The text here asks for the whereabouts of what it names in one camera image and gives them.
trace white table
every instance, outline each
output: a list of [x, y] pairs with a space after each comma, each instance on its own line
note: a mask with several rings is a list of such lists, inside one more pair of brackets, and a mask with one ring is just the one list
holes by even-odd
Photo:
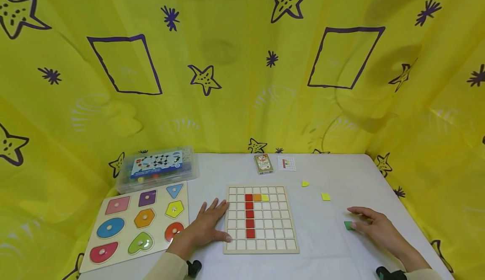
[[[198, 280], [376, 280], [375, 270], [381, 265], [389, 271], [402, 269], [399, 261], [367, 237], [345, 229], [345, 220], [357, 220], [347, 213], [350, 206], [367, 206], [386, 214], [443, 280], [453, 280], [368, 156], [279, 155], [293, 157], [296, 172], [279, 171], [277, 154], [270, 154], [275, 171], [268, 175], [257, 174], [253, 154], [197, 154], [200, 176], [188, 183], [189, 219], [195, 219], [204, 201], [224, 199], [227, 184], [285, 184], [300, 254], [224, 255], [222, 243], [212, 243], [192, 256], [202, 262]], [[301, 187], [303, 180], [310, 186]], [[321, 193], [330, 194], [332, 200], [322, 201]], [[217, 229], [224, 229], [223, 219]], [[83, 273], [80, 280], [141, 280], [161, 254]]]

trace purple rectangle outline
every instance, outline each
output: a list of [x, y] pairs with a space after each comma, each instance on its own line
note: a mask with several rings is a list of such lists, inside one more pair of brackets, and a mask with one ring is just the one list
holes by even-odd
[[[317, 57], [315, 59], [315, 62], [313, 63], [312, 73], [310, 73], [310, 78], [308, 80], [307, 86], [310, 86], [311, 88], [345, 88], [345, 89], [354, 88], [355, 83], [357, 83], [357, 80], [359, 79], [361, 73], [364, 70], [364, 67], [367, 63], [367, 60], [369, 60], [370, 54], [374, 50], [374, 47], [376, 47], [377, 41], [379, 41], [379, 38], [381, 37], [381, 35], [383, 34], [385, 29], [386, 29], [385, 27], [353, 27], [353, 28], [327, 27], [327, 28], [325, 28], [325, 32], [323, 33], [322, 41], [320, 42], [320, 48], [318, 49]], [[365, 58], [365, 61], [362, 64], [362, 67], [360, 68], [360, 70], [359, 70], [357, 76], [355, 77], [354, 82], [352, 83], [350, 88], [348, 86], [310, 84], [310, 81], [312, 81], [313, 73], [315, 72], [315, 66], [317, 65], [317, 61], [318, 61], [318, 58], [320, 56], [320, 52], [322, 51], [322, 48], [323, 48], [323, 41], [325, 40], [325, 36], [327, 35], [328, 32], [339, 32], [339, 33], [342, 33], [342, 34], [347, 34], [349, 32], [379, 32], [379, 34], [377, 35], [376, 41], [374, 42], [372, 48], [370, 49], [369, 54]]]
[[[146, 40], [144, 34], [139, 34], [139, 35], [136, 35], [136, 36], [133, 36], [133, 37], [101, 37], [101, 38], [97, 38], [97, 37], [87, 37], [87, 38], [88, 38], [88, 41], [89, 41], [91, 47], [93, 48], [96, 56], [98, 57], [99, 62], [103, 66], [103, 69], [106, 72], [106, 75], [108, 75], [109, 80], [111, 80], [111, 83], [113, 84], [113, 86], [115, 87], [115, 89], [116, 89], [117, 92], [119, 92], [119, 93], [128, 93], [128, 94], [140, 94], [140, 95], [161, 95], [162, 94], [162, 88], [160, 87], [160, 81], [158, 80], [157, 72], [155, 70], [155, 67], [153, 66], [153, 62], [151, 60], [151, 56], [150, 56], [150, 52], [149, 52], [149, 47], [147, 46], [147, 40]], [[155, 77], [155, 81], [157, 82], [157, 86], [158, 86], [158, 89], [160, 91], [157, 94], [143, 93], [143, 92], [137, 92], [137, 91], [120, 91], [118, 89], [118, 86], [116, 86], [116, 84], [115, 84], [115, 80], [109, 74], [108, 68], [106, 67], [105, 63], [103, 62], [103, 58], [98, 53], [98, 51], [96, 50], [96, 47], [94, 45], [95, 42], [100, 42], [100, 43], [115, 43], [115, 42], [123, 42], [123, 41], [133, 42], [133, 41], [137, 41], [137, 40], [141, 40], [143, 42], [143, 45], [145, 46], [145, 51], [147, 52], [147, 56], [148, 56], [149, 61], [150, 61], [150, 66], [152, 67], [153, 75]]]

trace purple square puzzle piece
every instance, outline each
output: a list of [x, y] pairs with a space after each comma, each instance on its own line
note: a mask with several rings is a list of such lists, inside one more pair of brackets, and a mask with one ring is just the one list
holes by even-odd
[[[312, 73], [310, 74], [310, 78], [308, 80], [308, 86], [311, 88], [346, 88], [346, 89], [352, 89], [355, 86], [355, 83], [357, 83], [357, 80], [359, 79], [361, 73], [364, 70], [364, 67], [366, 66], [367, 60], [369, 60], [370, 54], [374, 50], [374, 47], [376, 47], [377, 41], [379, 41], [379, 38], [383, 34], [385, 27], [353, 27], [353, 28], [333, 28], [333, 27], [327, 27], [325, 28], [325, 32], [323, 33], [322, 41], [320, 42], [320, 47], [318, 49], [317, 56], [315, 58], [315, 62], [313, 63], [313, 68], [312, 68]], [[318, 59], [320, 57], [320, 53], [322, 52], [323, 49], [323, 42], [325, 41], [325, 37], [329, 32], [337, 32], [341, 34], [348, 34], [350, 32], [377, 32], [377, 37], [376, 40], [374, 41], [373, 46], [370, 48], [369, 53], [367, 54], [367, 57], [364, 60], [364, 63], [362, 64], [359, 72], [357, 73], [357, 76], [355, 76], [354, 82], [352, 82], [352, 85], [350, 86], [343, 86], [343, 85], [326, 85], [326, 84], [315, 84], [312, 83], [312, 76], [315, 73], [315, 67], [317, 65]]]
[[[103, 66], [104, 71], [106, 72], [106, 75], [108, 75], [109, 80], [115, 87], [116, 91], [119, 93], [128, 93], [128, 94], [143, 94], [143, 95], [161, 95], [162, 94], [162, 87], [160, 86], [160, 81], [158, 80], [158, 75], [155, 70], [155, 67], [153, 66], [153, 62], [151, 60], [150, 52], [149, 52], [149, 47], [147, 46], [147, 40], [145, 38], [144, 34], [139, 34], [133, 37], [102, 37], [102, 38], [96, 38], [96, 37], [87, 37], [88, 41], [93, 48], [96, 56], [99, 59], [99, 62]], [[140, 91], [121, 91], [118, 86], [116, 85], [115, 79], [109, 74], [108, 67], [106, 64], [103, 62], [103, 57], [99, 54], [99, 52], [96, 50], [95, 43], [116, 43], [116, 42], [134, 42], [134, 41], [142, 41], [145, 51], [147, 52], [147, 57], [150, 62], [151, 69], [153, 71], [153, 76], [155, 78], [155, 82], [157, 84], [158, 92], [155, 93], [148, 93], [148, 92], [140, 92]]]
[[147, 206], [157, 201], [157, 191], [147, 191], [140, 194], [140, 200], [138, 201], [138, 207]]

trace left hand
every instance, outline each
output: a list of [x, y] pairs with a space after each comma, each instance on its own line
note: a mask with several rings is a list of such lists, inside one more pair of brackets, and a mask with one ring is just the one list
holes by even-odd
[[211, 241], [231, 242], [231, 236], [226, 232], [215, 229], [217, 221], [226, 213], [229, 203], [215, 198], [206, 210], [207, 203], [203, 203], [197, 218], [185, 230], [173, 238], [167, 252], [173, 253], [187, 261], [194, 247], [207, 244]]

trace wooden shape puzzle board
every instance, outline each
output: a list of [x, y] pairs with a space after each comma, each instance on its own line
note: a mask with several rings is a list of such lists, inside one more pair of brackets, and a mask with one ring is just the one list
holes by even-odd
[[300, 254], [286, 187], [230, 185], [224, 254]]
[[80, 272], [167, 249], [189, 225], [187, 195], [187, 181], [181, 181], [105, 199]]

